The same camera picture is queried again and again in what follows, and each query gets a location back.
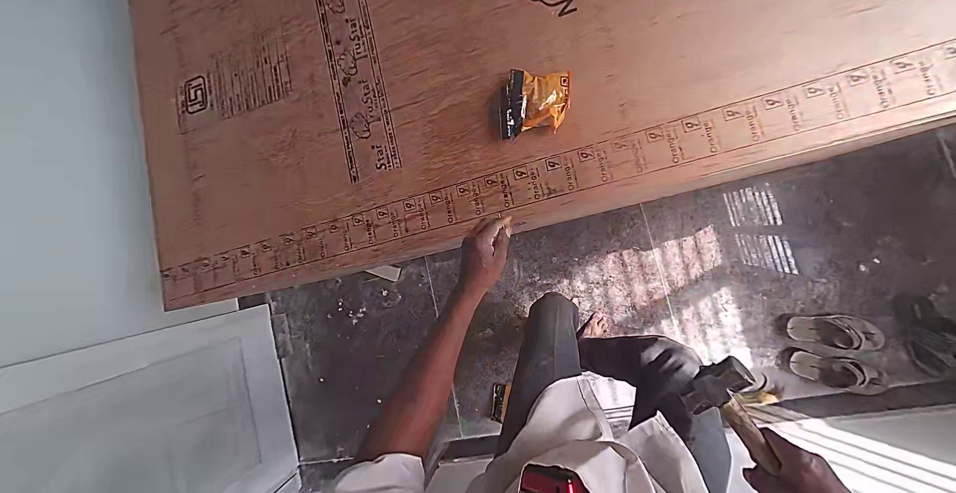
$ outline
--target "shirt sleeve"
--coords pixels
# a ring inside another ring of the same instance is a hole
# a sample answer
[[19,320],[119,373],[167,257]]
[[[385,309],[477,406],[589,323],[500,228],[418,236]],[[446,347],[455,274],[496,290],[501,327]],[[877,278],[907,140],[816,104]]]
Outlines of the shirt sleeve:
[[374,462],[345,469],[336,478],[335,493],[424,493],[422,459],[411,454],[386,454]]

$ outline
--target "red object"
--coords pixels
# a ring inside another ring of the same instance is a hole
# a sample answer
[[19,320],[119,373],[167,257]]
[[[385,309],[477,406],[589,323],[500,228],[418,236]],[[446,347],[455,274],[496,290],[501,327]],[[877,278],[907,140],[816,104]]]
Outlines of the red object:
[[578,473],[564,467],[529,463],[521,471],[520,493],[588,493]]

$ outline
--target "small yellow object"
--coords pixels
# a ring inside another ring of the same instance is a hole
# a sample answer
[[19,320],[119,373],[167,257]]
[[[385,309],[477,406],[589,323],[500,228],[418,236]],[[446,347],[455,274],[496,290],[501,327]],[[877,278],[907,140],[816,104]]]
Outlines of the small yellow object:
[[501,137],[505,140],[542,125],[557,131],[571,99],[571,72],[535,77],[512,69],[505,86],[501,111]]

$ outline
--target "granite floor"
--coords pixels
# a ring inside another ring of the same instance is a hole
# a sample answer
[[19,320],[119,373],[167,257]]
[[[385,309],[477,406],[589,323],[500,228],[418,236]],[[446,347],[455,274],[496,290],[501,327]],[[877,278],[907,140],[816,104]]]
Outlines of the granite floor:
[[[469,331],[441,438],[498,433],[491,387],[510,380],[523,319],[547,291],[606,314],[610,335],[665,334],[705,361],[733,354],[782,398],[830,391],[776,365],[793,343],[774,328],[786,314],[870,320],[887,345],[857,358],[891,385],[927,381],[891,300],[928,295],[954,311],[952,151],[956,130],[938,129],[514,236]],[[361,273],[269,293],[307,487],[355,453],[457,265],[450,251],[401,264],[396,282]]]

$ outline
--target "bare foot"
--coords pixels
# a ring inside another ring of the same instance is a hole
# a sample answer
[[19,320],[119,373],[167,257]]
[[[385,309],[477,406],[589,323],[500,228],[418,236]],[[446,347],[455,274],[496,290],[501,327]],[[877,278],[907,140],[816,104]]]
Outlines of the bare foot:
[[587,323],[578,330],[579,338],[603,338],[607,330],[607,318],[603,314],[591,314]]

